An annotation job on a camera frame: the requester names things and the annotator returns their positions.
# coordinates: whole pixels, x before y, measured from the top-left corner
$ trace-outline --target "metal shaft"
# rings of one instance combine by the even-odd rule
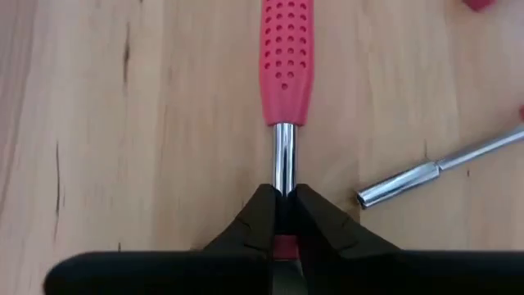
[[[367,209],[379,202],[384,202],[394,196],[401,194],[411,188],[437,179],[440,173],[456,166],[462,165],[477,157],[493,152],[499,148],[505,147],[510,143],[515,143],[524,139],[524,125],[494,138],[480,146],[465,148],[451,156],[445,157],[439,161],[429,161],[416,166],[412,169],[401,172],[377,184],[357,191],[360,206]]]
[[[273,127],[273,186],[286,197],[296,186],[296,125]]]

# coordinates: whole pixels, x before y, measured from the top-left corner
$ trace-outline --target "wooden surface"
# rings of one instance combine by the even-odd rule
[[[524,2],[317,1],[299,181],[352,189],[517,122]],[[0,2],[0,293],[60,259],[210,241],[270,181],[260,4]],[[362,212],[401,247],[524,248],[524,145]]]

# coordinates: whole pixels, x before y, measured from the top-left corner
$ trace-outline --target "wood grain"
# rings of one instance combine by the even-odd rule
[[[524,2],[315,5],[298,172],[337,206],[518,122]],[[40,293],[79,252],[201,247],[270,181],[259,18],[244,0],[0,2],[1,294]],[[523,249],[523,148],[361,222],[401,247]]]

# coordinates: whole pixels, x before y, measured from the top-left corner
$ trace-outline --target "pink screwdriver handle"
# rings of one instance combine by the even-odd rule
[[[304,125],[314,73],[313,0],[262,0],[260,88],[268,125]]]

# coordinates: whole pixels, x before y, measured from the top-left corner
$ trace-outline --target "red object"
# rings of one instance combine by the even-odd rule
[[[296,236],[285,234],[275,236],[273,242],[274,260],[295,260],[298,259],[298,256]]]
[[[481,11],[489,5],[495,3],[496,0],[464,0],[471,9],[474,11]]]
[[[260,91],[268,125],[306,122],[314,73],[313,0],[263,0]]]

